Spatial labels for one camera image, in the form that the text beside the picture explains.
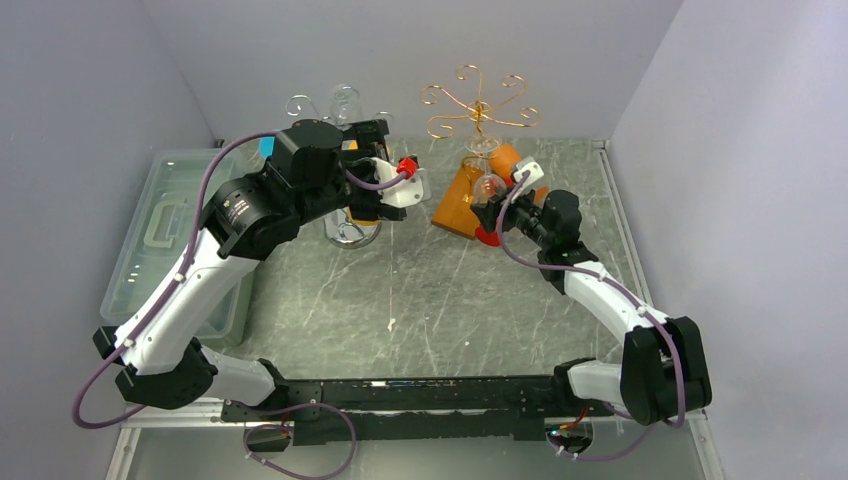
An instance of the plastic storage box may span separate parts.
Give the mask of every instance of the plastic storage box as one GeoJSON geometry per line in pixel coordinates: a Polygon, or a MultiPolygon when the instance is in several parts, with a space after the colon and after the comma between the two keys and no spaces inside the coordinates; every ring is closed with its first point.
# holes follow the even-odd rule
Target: plastic storage box
{"type": "MultiPolygon", "coordinates": [[[[169,150],[156,155],[100,307],[107,322],[120,325],[133,316],[177,262],[188,244],[203,172],[219,151],[169,150]]],[[[245,170],[238,150],[227,155],[215,169],[206,200],[245,170]]],[[[224,296],[197,331],[203,344],[221,348],[241,343],[252,286],[251,272],[224,296]]]]}

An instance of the blue object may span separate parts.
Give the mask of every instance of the blue object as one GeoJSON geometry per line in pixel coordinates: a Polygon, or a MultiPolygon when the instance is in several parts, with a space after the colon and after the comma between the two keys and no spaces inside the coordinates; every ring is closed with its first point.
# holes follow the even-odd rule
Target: blue object
{"type": "MultiPolygon", "coordinates": [[[[282,128],[275,130],[276,132],[283,131],[282,128]]],[[[271,152],[274,151],[274,138],[273,137],[262,137],[259,139],[259,155],[262,156],[263,159],[271,156],[271,152]]]]}

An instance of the gray wall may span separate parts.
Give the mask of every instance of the gray wall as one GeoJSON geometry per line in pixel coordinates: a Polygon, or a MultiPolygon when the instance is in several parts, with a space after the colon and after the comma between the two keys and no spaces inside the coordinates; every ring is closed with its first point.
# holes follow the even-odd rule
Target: gray wall
{"type": "Polygon", "coordinates": [[[701,325],[730,478],[848,471],[848,4],[686,0],[612,139],[656,303],[701,325]]]}
{"type": "Polygon", "coordinates": [[[542,112],[539,127],[503,134],[609,138],[682,0],[143,2],[220,137],[290,125],[294,94],[325,113],[328,90],[345,82],[366,112],[396,115],[393,132],[423,136],[431,115],[462,110],[425,107],[419,90],[473,98],[476,83],[453,77],[473,63],[493,103],[506,98],[503,75],[528,80],[526,103],[504,118],[520,120],[516,106],[542,112]]]}
{"type": "Polygon", "coordinates": [[[2,2],[0,88],[0,478],[102,478],[117,430],[69,414],[98,308],[152,154],[211,135],[136,0],[2,2]]]}

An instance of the red connector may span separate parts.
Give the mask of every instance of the red connector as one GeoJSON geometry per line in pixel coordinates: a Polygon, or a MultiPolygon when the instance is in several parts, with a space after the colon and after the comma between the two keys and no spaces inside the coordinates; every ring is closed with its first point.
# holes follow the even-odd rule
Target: red connector
{"type": "Polygon", "coordinates": [[[412,157],[404,157],[401,159],[400,163],[398,163],[397,172],[406,172],[407,179],[412,178],[412,176],[415,175],[416,170],[418,170],[418,163],[416,163],[412,157]]]}

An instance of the red object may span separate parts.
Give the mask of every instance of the red object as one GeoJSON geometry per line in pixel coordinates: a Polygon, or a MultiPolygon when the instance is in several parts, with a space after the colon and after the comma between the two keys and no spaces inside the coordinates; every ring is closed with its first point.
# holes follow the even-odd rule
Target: red object
{"type": "Polygon", "coordinates": [[[587,413],[589,413],[589,405],[586,405],[585,407],[583,407],[583,410],[580,412],[580,416],[577,417],[576,420],[574,420],[571,423],[566,423],[565,425],[560,425],[559,428],[561,428],[563,430],[574,430],[575,428],[577,428],[577,425],[581,421],[583,421],[583,418],[586,417],[587,413]]]}
{"type": "Polygon", "coordinates": [[[406,172],[406,178],[412,178],[412,176],[415,175],[416,170],[418,170],[418,164],[415,163],[415,160],[409,157],[404,157],[400,163],[398,163],[397,172],[406,172]]]}
{"type": "Polygon", "coordinates": [[[490,247],[500,247],[501,242],[498,241],[498,234],[495,232],[489,233],[483,230],[482,226],[479,226],[474,229],[474,236],[477,237],[477,240],[480,242],[490,246],[490,247]]]}

